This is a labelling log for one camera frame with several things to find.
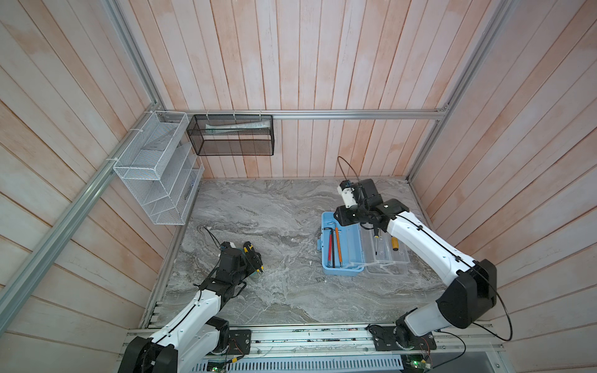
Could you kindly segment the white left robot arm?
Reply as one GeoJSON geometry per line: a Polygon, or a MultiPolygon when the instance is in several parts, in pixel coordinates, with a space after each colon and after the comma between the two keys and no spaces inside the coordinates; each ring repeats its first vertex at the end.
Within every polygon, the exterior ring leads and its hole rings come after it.
{"type": "Polygon", "coordinates": [[[135,337],[118,371],[189,372],[210,354],[227,357],[227,364],[237,362],[250,352],[251,331],[232,332],[229,322],[217,314],[247,287],[249,276],[262,270],[261,255],[251,242],[245,242],[241,250],[223,242],[219,263],[199,284],[190,303],[150,337],[135,337]]]}

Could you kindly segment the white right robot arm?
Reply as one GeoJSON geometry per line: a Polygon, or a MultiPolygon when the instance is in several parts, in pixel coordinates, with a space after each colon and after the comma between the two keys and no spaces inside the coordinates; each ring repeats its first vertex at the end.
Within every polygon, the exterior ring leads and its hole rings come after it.
{"type": "Polygon", "coordinates": [[[466,329],[496,306],[497,269],[489,260],[477,261],[448,244],[410,210],[391,199],[375,207],[364,204],[334,212],[342,226],[365,224],[405,243],[440,277],[444,293],[427,306],[402,315],[394,328],[396,342],[410,348],[413,339],[445,327],[466,329]]]}

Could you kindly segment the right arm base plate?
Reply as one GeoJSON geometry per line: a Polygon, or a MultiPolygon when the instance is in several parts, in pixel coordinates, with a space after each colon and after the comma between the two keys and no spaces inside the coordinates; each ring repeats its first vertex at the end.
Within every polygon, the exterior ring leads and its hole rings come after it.
{"type": "Polygon", "coordinates": [[[433,351],[437,349],[431,333],[417,337],[402,326],[370,324],[366,330],[371,334],[376,351],[433,351]]]}

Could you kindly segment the red handle screwdriver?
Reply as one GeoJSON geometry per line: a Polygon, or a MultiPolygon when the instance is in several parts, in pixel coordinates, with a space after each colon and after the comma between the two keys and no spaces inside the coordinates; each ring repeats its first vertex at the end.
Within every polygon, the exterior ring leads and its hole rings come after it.
{"type": "Polygon", "coordinates": [[[335,267],[335,253],[334,253],[335,230],[331,227],[325,228],[325,230],[329,232],[327,266],[330,268],[334,268],[335,267]]]}

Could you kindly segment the blue plastic tool box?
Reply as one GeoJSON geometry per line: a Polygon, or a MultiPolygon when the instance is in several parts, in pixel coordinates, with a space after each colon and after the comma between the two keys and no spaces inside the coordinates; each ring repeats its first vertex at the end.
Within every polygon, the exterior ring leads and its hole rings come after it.
{"type": "Polygon", "coordinates": [[[366,273],[371,277],[379,278],[406,275],[410,265],[407,245],[400,241],[400,250],[393,251],[392,237],[388,233],[379,233],[379,250],[376,256],[373,250],[373,230],[362,228],[358,224],[341,226],[332,212],[324,212],[321,215],[321,235],[317,242],[323,273],[345,277],[366,273]],[[339,229],[343,267],[340,267],[338,262],[336,236],[334,236],[335,267],[327,266],[329,232],[325,228],[328,227],[339,229]]]}

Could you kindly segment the yellow black small screwdriver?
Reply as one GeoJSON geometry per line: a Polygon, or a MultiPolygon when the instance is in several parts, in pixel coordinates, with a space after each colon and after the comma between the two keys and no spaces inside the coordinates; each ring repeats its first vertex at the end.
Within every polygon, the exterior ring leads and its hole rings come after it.
{"type": "Polygon", "coordinates": [[[378,255],[378,250],[379,250],[379,230],[375,229],[373,232],[373,250],[374,250],[374,254],[377,256],[378,255]]]}

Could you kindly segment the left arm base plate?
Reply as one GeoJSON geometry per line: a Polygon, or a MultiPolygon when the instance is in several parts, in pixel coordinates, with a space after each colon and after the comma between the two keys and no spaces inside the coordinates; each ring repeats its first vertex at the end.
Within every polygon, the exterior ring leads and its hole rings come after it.
{"type": "Polygon", "coordinates": [[[250,353],[251,329],[217,330],[212,326],[203,327],[195,336],[187,350],[191,357],[205,355],[247,355],[250,353]]]}

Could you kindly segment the orange handle tool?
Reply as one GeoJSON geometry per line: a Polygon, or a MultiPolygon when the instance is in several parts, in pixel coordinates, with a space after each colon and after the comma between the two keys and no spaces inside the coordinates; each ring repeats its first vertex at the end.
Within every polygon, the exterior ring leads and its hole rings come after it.
{"type": "Polygon", "coordinates": [[[340,267],[343,267],[343,259],[342,259],[342,253],[341,253],[341,247],[340,247],[340,234],[339,234],[339,229],[336,227],[335,228],[335,236],[336,236],[336,247],[337,247],[337,256],[338,256],[338,262],[340,267]]]}

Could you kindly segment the yellow black utility knife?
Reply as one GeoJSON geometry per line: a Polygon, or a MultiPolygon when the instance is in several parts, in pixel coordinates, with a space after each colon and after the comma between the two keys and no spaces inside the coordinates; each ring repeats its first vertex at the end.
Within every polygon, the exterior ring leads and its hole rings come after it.
{"type": "Polygon", "coordinates": [[[245,260],[247,261],[247,275],[250,275],[253,272],[263,273],[264,264],[261,254],[255,250],[253,244],[249,241],[244,242],[243,251],[245,260]]]}

